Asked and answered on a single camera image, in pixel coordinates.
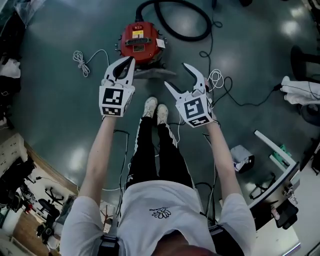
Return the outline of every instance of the epoxy floor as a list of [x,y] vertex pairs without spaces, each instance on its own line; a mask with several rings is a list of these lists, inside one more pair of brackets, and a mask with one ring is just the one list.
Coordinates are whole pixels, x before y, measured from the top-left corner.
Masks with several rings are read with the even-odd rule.
[[[99,86],[107,68],[103,53],[89,63],[91,73],[84,78],[73,52],[80,50],[85,60],[99,49],[105,49],[113,62],[119,58],[114,44],[127,24],[135,21],[136,7],[142,0],[50,0],[39,9],[27,27],[21,46],[21,92],[14,98],[12,122],[22,137],[54,169],[77,185],[86,171],[89,150],[98,132]],[[191,0],[211,16],[210,0]],[[163,3],[161,10],[167,22],[177,32],[195,36],[205,29],[204,20],[195,12],[178,4]],[[183,69],[185,62],[208,75],[208,60],[200,51],[210,50],[210,38],[199,42],[184,42],[169,35],[160,25],[154,7],[143,11],[143,18],[155,24],[167,37],[163,60],[167,68],[177,73],[172,82],[181,90],[191,90],[192,77]],[[213,13],[222,28],[213,29],[211,67],[220,69],[223,76],[233,79],[231,94],[239,103],[259,103],[284,76],[293,79],[290,51],[299,45],[309,54],[317,53],[318,32],[309,11],[300,0],[253,0],[244,8],[238,0],[218,0]],[[169,122],[178,122],[175,101],[163,81],[135,80],[133,100],[116,128],[130,133],[126,165],[133,154],[136,130],[144,102],[154,95],[169,107]],[[225,90],[215,89],[215,99]],[[237,106],[228,96],[221,99],[214,112],[230,148],[243,145],[255,155],[253,169],[237,174],[243,194],[248,201],[255,183],[261,183],[270,172],[279,176],[280,170],[269,160],[271,150],[254,131],[259,130],[278,145],[285,144],[296,161],[300,161],[311,137],[319,129],[306,123],[296,107],[284,101],[280,91],[259,106]],[[171,127],[177,134],[177,126]],[[180,127],[179,147],[185,157],[194,182],[213,183],[213,157],[202,133],[204,127]],[[126,147],[126,136],[116,133],[106,189],[119,186],[119,174]],[[154,130],[154,144],[158,144]],[[125,182],[128,169],[123,172]],[[199,188],[206,207],[209,189]],[[217,216],[220,185],[217,182],[214,198]],[[103,192],[103,199],[116,204],[119,191]]]

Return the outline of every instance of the black hose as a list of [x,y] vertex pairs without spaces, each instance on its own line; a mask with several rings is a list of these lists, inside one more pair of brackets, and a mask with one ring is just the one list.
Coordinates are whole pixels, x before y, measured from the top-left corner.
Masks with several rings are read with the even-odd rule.
[[[168,25],[168,23],[165,21],[165,18],[161,13],[160,5],[159,5],[159,3],[161,3],[161,2],[179,3],[179,4],[182,4],[186,7],[189,7],[190,9],[199,13],[205,19],[205,22],[206,22],[205,32],[201,35],[198,35],[198,36],[185,36],[185,35],[179,34],[176,31],[174,31]],[[149,0],[149,1],[143,2],[142,4],[140,4],[138,6],[138,8],[135,11],[135,22],[143,22],[144,21],[144,19],[142,17],[142,10],[146,6],[151,5],[151,4],[154,4],[155,13],[156,13],[157,17],[159,18],[162,26],[165,28],[165,30],[167,30],[169,32],[169,34],[171,34],[172,36],[174,36],[177,39],[180,39],[182,41],[187,41],[187,42],[200,41],[202,39],[205,39],[211,32],[212,24],[211,24],[211,20],[210,20],[209,16],[203,10],[201,10],[199,7],[194,5],[193,3],[190,3],[190,2],[184,1],[184,0]]]

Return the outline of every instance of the shoe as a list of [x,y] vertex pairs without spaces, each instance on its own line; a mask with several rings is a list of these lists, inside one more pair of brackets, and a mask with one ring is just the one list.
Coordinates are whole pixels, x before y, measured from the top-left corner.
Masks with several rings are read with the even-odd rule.
[[158,116],[156,122],[157,125],[166,124],[169,115],[169,110],[167,106],[165,104],[159,104],[158,109],[156,111],[156,115]]
[[155,110],[158,105],[158,100],[156,97],[148,98],[144,103],[144,111],[142,117],[154,117]]

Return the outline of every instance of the red vacuum cleaner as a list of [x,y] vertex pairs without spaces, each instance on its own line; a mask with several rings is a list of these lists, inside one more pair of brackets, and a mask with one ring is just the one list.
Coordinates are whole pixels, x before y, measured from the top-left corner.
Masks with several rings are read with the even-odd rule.
[[[198,12],[206,20],[207,28],[205,32],[199,36],[184,36],[175,32],[166,23],[161,13],[159,5],[161,2],[179,3]],[[211,32],[212,23],[203,10],[184,0],[149,0],[138,6],[135,14],[135,22],[126,26],[119,39],[120,42],[115,45],[115,50],[124,57],[132,56],[135,58],[135,79],[169,79],[175,76],[176,73],[166,70],[166,65],[161,63],[162,53],[166,48],[167,39],[159,33],[159,30],[155,28],[153,23],[144,21],[142,16],[142,10],[150,4],[154,4],[156,15],[162,26],[172,36],[183,41],[195,42],[206,38]]]

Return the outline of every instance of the white t-shirt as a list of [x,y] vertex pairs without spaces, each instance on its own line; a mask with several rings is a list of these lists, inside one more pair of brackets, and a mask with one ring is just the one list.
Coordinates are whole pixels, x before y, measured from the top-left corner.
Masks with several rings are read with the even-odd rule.
[[[117,230],[121,256],[150,256],[158,241],[174,230],[190,245],[215,252],[208,222],[200,214],[201,204],[192,188],[180,183],[152,180],[131,185],[123,195]],[[256,239],[253,216],[240,194],[229,195],[222,207],[219,224],[251,255]],[[90,256],[95,241],[103,234],[99,207],[85,196],[78,197],[67,217],[61,235],[62,256]]]

